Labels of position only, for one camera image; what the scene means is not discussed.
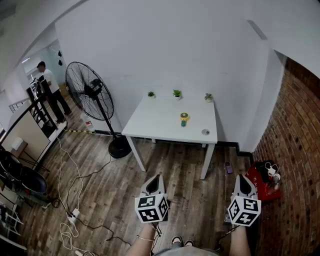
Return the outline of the large black pedestal fan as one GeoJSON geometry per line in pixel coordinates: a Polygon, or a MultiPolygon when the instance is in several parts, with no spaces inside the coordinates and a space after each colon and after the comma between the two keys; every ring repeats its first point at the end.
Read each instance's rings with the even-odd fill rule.
{"type": "Polygon", "coordinates": [[[126,157],[131,147],[125,136],[116,134],[110,123],[114,115],[114,103],[102,78],[87,64],[73,61],[65,71],[65,83],[74,103],[89,117],[106,122],[113,137],[108,146],[111,157],[126,157]]]}

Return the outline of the clear plastic bottle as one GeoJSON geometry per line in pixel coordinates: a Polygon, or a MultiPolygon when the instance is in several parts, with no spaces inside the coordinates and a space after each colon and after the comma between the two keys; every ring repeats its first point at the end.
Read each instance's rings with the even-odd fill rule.
{"type": "Polygon", "coordinates": [[[80,118],[84,122],[84,124],[85,124],[85,126],[86,126],[88,131],[90,131],[90,132],[94,132],[95,131],[95,128],[94,128],[94,126],[93,126],[93,124],[92,124],[92,122],[91,122],[91,120],[90,120],[90,118],[89,118],[89,116],[87,114],[82,112],[80,114],[80,118]]]}

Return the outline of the white power strip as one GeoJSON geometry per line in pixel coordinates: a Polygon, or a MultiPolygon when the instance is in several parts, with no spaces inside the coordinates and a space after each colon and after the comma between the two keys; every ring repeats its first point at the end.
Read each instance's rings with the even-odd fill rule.
{"type": "Polygon", "coordinates": [[[73,212],[68,217],[69,222],[72,224],[75,224],[78,219],[79,214],[80,214],[79,209],[75,208],[73,210],[73,212]]]}

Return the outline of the black pouch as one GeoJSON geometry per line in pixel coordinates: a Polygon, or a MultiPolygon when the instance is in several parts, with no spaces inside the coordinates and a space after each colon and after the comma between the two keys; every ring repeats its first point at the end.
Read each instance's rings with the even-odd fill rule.
{"type": "Polygon", "coordinates": [[[269,174],[268,174],[268,169],[267,167],[270,167],[274,162],[272,160],[266,160],[266,161],[256,161],[254,163],[254,166],[256,170],[259,172],[262,182],[263,183],[268,183],[269,182],[269,174]]]}

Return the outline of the person's right forearm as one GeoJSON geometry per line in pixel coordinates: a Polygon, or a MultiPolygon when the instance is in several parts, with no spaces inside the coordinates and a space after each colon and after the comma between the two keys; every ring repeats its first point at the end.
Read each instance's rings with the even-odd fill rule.
{"type": "Polygon", "coordinates": [[[229,256],[252,256],[245,226],[238,226],[231,232],[229,256]]]}

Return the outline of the white table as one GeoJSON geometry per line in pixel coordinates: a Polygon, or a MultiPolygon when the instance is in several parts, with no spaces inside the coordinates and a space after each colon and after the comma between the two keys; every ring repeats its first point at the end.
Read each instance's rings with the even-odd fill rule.
{"type": "Polygon", "coordinates": [[[175,100],[168,97],[144,97],[121,134],[126,137],[142,172],[146,172],[147,168],[134,138],[206,145],[207,151],[200,175],[201,180],[204,180],[218,142],[215,106],[212,102],[197,98],[175,100]],[[181,113],[189,115],[185,127],[181,126],[181,113]],[[204,129],[209,130],[210,134],[203,135],[204,129]]]}

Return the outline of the red box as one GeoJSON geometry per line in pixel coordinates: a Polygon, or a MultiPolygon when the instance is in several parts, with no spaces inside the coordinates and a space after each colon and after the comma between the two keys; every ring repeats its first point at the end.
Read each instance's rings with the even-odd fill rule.
{"type": "Polygon", "coordinates": [[[273,182],[273,177],[269,176],[268,183],[263,183],[260,173],[254,166],[255,162],[257,161],[253,162],[249,170],[246,172],[245,176],[256,187],[257,198],[262,202],[271,202],[273,200],[279,199],[281,197],[280,190],[275,190],[274,188],[270,187],[271,183],[273,182]]]}

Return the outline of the person's grey shirt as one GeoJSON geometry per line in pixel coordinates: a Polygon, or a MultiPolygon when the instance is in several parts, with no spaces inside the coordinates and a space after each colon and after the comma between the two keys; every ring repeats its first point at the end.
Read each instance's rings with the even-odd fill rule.
{"type": "Polygon", "coordinates": [[[176,248],[163,249],[153,256],[220,256],[214,251],[200,249],[193,246],[183,246],[176,248]]]}

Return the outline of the person's left forearm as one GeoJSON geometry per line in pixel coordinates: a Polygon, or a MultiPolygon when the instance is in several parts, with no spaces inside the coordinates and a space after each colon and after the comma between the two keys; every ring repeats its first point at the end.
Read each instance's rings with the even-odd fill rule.
{"type": "Polygon", "coordinates": [[[146,223],[125,256],[150,256],[155,233],[155,227],[151,223],[146,223]]]}

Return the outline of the white metal rack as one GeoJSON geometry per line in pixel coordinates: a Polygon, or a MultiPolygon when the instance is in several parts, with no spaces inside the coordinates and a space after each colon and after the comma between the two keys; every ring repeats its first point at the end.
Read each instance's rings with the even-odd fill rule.
{"type": "Polygon", "coordinates": [[[5,245],[26,252],[27,247],[16,241],[17,237],[21,236],[18,227],[24,225],[17,212],[18,209],[19,206],[16,203],[9,207],[0,198],[0,242],[5,242],[5,245]]]}

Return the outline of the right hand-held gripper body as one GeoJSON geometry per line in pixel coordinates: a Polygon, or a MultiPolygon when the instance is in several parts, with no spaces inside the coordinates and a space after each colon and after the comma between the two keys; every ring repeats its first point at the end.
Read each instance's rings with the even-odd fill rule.
{"type": "Polygon", "coordinates": [[[250,196],[232,195],[226,209],[224,221],[235,226],[250,227],[261,214],[262,202],[256,194],[250,196]]]}

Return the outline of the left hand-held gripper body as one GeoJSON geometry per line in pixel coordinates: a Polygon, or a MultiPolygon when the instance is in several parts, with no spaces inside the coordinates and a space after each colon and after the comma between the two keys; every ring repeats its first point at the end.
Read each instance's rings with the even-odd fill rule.
{"type": "Polygon", "coordinates": [[[168,220],[170,204],[165,193],[135,198],[135,212],[141,223],[158,223],[168,220]]]}

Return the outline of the black framed beige partition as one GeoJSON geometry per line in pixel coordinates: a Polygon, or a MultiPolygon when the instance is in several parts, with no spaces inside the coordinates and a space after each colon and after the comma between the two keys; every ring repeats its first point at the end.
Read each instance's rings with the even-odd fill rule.
{"type": "Polygon", "coordinates": [[[0,138],[0,146],[11,153],[12,143],[20,137],[28,143],[18,160],[35,171],[49,172],[43,160],[60,134],[67,128],[67,122],[56,123],[44,105],[43,93],[33,103],[23,104],[10,118],[10,125],[0,138]]]}

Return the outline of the cardboard box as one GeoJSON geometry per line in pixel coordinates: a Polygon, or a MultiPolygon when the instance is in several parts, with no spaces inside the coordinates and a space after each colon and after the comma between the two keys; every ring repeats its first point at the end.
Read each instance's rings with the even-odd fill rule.
{"type": "Polygon", "coordinates": [[[22,138],[17,137],[13,143],[11,144],[11,153],[16,157],[19,158],[20,155],[24,152],[26,147],[28,146],[28,143],[25,142],[22,138]]]}

